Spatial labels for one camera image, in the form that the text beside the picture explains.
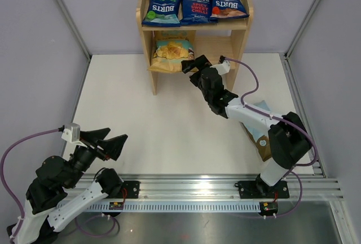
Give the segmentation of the tan kettle chips bag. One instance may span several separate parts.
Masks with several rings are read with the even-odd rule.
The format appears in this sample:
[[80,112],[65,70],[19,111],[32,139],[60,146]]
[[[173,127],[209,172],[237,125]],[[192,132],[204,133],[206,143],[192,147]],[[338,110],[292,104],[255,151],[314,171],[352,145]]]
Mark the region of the tan kettle chips bag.
[[148,70],[160,73],[182,71],[182,61],[194,60],[194,30],[158,30]]

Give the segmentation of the blue sea salt vinegar bag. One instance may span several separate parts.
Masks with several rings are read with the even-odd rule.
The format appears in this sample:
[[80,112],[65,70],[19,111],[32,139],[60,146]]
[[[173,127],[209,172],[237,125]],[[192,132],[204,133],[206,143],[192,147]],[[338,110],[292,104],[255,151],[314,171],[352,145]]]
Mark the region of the blue sea salt vinegar bag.
[[142,25],[180,27],[181,23],[178,19],[180,5],[181,0],[149,0]]

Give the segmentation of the blue spicy chilli bag front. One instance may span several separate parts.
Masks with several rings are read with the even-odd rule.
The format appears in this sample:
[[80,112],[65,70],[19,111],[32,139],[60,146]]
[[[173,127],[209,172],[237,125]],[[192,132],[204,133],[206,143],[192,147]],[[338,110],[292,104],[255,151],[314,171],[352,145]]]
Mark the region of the blue spicy chilli bag front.
[[218,19],[211,17],[212,2],[211,0],[183,0],[182,1],[182,26],[213,24]]

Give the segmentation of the blue spicy chilli bag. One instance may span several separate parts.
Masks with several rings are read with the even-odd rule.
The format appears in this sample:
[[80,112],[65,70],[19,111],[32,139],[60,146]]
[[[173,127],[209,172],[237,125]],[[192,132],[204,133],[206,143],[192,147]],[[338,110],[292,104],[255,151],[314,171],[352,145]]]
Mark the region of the blue spicy chilli bag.
[[249,17],[241,0],[212,0],[211,18],[242,19]]
[[183,0],[182,1],[182,26],[213,24],[218,19],[211,17],[212,2],[211,0]]

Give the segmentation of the light blue cassava chips bag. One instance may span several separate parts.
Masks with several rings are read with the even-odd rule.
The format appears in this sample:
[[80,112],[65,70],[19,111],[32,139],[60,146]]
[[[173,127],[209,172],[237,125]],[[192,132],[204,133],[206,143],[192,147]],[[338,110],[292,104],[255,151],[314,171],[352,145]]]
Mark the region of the light blue cassava chips bag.
[[257,148],[258,154],[262,161],[266,162],[267,160],[269,160],[272,157],[272,154],[268,136],[259,132],[257,129],[249,127],[243,123],[241,125],[250,141]]

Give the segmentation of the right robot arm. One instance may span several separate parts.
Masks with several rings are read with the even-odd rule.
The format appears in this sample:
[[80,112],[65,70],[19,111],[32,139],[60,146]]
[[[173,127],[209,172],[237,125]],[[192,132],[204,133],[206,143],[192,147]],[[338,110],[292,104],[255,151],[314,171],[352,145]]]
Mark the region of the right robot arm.
[[236,183],[240,197],[281,197],[283,179],[295,167],[300,167],[300,159],[310,149],[315,150],[316,146],[297,114],[272,113],[246,103],[244,96],[225,89],[222,77],[230,71],[232,62],[233,59],[221,56],[218,64],[213,65],[201,55],[194,60],[183,60],[181,65],[184,74],[196,70],[190,75],[190,82],[202,92],[213,113],[237,120],[268,137],[272,157],[250,184],[242,186]]

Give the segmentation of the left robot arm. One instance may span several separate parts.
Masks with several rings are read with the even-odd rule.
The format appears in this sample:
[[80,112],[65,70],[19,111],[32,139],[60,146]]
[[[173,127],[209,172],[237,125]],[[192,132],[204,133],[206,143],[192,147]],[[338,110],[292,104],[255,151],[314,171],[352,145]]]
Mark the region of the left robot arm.
[[76,187],[84,173],[96,160],[117,160],[126,143],[126,134],[107,139],[110,128],[81,131],[78,124],[70,123],[51,133],[61,132],[61,138],[75,145],[68,160],[50,156],[36,170],[36,178],[20,203],[17,223],[7,228],[11,243],[53,243],[58,234],[89,206],[104,198],[115,198],[122,191],[124,181],[112,168],[105,168],[77,197],[58,207],[68,189]]

